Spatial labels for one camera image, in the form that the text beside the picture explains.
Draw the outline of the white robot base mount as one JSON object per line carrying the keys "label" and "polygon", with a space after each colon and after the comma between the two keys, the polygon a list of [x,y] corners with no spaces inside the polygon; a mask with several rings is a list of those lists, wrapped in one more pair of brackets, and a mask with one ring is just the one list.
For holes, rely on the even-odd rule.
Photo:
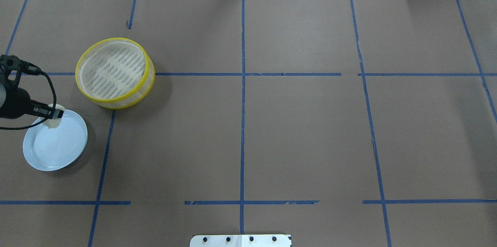
{"label": "white robot base mount", "polygon": [[291,235],[197,235],[190,240],[190,247],[291,247]]}

